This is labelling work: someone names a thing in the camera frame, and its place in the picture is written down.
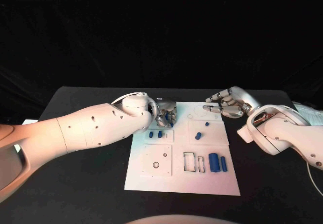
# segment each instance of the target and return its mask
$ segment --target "blue block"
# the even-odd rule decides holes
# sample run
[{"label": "blue block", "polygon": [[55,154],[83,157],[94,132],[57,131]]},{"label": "blue block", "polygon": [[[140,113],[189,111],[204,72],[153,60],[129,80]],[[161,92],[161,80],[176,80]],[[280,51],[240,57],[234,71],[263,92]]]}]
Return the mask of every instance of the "blue block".
[{"label": "blue block", "polygon": [[223,171],[227,172],[228,169],[227,169],[227,163],[226,163],[226,157],[224,156],[221,157],[221,165],[223,165]]},{"label": "blue block", "polygon": [[217,153],[210,154],[211,172],[221,172],[220,156]]},{"label": "blue block", "polygon": [[201,134],[201,132],[198,132],[198,134],[195,136],[195,139],[200,140],[201,139],[201,136],[202,136],[202,134]]}]

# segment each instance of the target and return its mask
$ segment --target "blue cylinder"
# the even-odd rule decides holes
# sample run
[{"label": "blue cylinder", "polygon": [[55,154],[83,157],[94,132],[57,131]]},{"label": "blue cylinder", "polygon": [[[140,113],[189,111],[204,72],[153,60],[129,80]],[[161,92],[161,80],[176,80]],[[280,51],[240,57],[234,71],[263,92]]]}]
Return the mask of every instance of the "blue cylinder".
[{"label": "blue cylinder", "polygon": [[224,156],[221,157],[221,165],[223,165],[223,171],[227,172],[228,169],[227,169],[227,163],[226,163],[226,157]]},{"label": "blue cylinder", "polygon": [[211,172],[221,172],[220,156],[217,153],[210,154]]},{"label": "blue cylinder", "polygon": [[200,140],[201,139],[201,136],[202,136],[202,134],[201,134],[201,132],[198,132],[198,134],[195,136],[195,139]]}]

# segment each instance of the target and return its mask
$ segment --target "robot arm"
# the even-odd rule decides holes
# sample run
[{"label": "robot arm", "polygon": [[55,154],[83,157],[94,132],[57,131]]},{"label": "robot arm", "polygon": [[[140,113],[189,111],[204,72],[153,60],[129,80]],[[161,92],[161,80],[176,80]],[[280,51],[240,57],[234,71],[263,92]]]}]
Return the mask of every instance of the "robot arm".
[{"label": "robot arm", "polygon": [[[114,101],[29,125],[0,125],[0,202],[12,195],[38,168],[54,158],[78,150],[106,146],[143,133],[152,122],[176,122],[176,103],[156,101],[146,93],[133,93]],[[24,152],[25,163],[15,145]]]},{"label": "robot arm", "polygon": [[230,118],[238,118],[247,113],[247,124],[237,131],[247,143],[256,141],[272,155],[292,147],[309,164],[323,169],[323,126],[311,126],[299,112],[288,106],[262,106],[249,92],[237,86],[207,98],[207,102],[218,99],[223,100],[224,107],[205,105],[204,109],[223,113]]}]

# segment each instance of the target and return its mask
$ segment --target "black curtain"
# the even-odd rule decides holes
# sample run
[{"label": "black curtain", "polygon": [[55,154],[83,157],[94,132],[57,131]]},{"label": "black curtain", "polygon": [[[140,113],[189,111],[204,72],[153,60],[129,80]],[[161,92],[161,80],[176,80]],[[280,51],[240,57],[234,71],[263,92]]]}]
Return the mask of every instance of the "black curtain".
[{"label": "black curtain", "polygon": [[322,107],[322,24],[308,1],[0,4],[0,116],[38,118],[61,86],[237,85]]}]

